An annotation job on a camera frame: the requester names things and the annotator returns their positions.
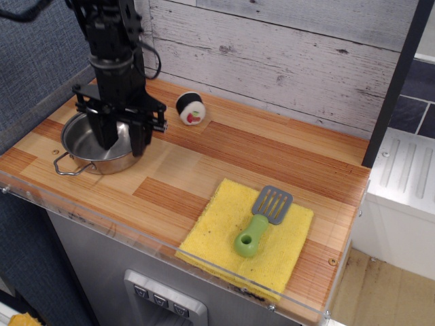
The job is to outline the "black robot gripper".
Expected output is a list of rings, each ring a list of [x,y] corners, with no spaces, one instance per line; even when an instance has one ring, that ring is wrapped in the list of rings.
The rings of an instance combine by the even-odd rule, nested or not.
[[[77,110],[86,113],[93,134],[105,150],[118,140],[116,121],[130,124],[133,156],[142,156],[152,131],[167,130],[167,106],[147,93],[143,72],[135,64],[110,70],[96,67],[94,71],[96,84],[73,87]]]

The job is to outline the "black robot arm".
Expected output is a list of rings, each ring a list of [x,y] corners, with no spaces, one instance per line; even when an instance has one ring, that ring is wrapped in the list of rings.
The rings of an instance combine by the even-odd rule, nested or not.
[[[118,140],[117,124],[128,125],[133,156],[142,156],[153,131],[164,132],[167,109],[146,89],[143,51],[155,49],[140,40],[141,16],[133,1],[68,1],[90,47],[95,85],[74,86],[77,110],[86,114],[99,145]]]

